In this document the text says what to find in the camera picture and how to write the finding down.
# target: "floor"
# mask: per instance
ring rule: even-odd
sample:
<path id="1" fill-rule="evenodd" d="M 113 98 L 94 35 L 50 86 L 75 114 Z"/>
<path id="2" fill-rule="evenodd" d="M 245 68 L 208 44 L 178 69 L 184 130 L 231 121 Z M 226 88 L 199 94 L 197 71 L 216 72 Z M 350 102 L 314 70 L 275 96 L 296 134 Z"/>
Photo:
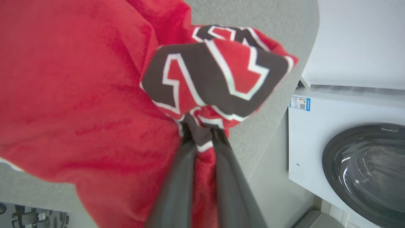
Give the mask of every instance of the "floor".
<path id="1" fill-rule="evenodd" d="M 314 195 L 288 179 L 288 131 L 284 116 L 249 179 L 269 227 L 290 228 L 313 205 Z M 70 213 L 68 228 L 96 228 L 86 215 Z"/>

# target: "washing machine door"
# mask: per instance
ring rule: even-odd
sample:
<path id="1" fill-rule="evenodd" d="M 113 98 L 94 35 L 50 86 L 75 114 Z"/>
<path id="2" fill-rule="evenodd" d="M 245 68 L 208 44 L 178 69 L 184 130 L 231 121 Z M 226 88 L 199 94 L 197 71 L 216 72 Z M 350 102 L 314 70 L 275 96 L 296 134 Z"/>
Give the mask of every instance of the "washing machine door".
<path id="1" fill-rule="evenodd" d="M 405 227 L 405 126 L 351 128 L 325 147 L 323 169 L 337 195 L 385 228 Z"/>

